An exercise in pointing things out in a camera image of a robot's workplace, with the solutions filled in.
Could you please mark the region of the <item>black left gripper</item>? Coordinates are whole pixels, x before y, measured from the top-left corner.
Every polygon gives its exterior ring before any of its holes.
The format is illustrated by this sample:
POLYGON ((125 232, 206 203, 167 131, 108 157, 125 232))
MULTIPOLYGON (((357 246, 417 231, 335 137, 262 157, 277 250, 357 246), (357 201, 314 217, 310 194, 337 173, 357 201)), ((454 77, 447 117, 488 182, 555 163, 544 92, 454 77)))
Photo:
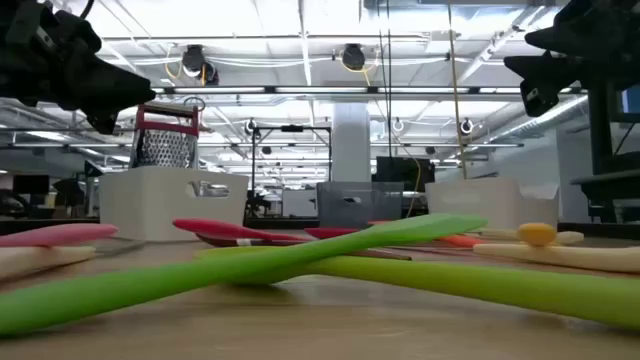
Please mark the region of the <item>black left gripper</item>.
POLYGON ((1 96, 51 102, 87 115, 155 99, 150 81, 99 59, 91 24, 49 1, 1 2, 1 96))

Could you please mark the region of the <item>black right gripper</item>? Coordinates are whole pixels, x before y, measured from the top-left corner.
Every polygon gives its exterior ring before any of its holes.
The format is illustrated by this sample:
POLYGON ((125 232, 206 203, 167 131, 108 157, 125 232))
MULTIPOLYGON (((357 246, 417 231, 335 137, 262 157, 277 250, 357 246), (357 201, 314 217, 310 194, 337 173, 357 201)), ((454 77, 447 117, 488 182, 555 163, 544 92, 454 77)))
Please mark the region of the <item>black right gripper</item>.
POLYGON ((596 78, 616 88, 639 84, 639 1, 573 0, 551 27, 528 33, 525 42, 546 50, 581 50, 573 56, 509 56, 504 65, 522 83, 584 88, 596 78))

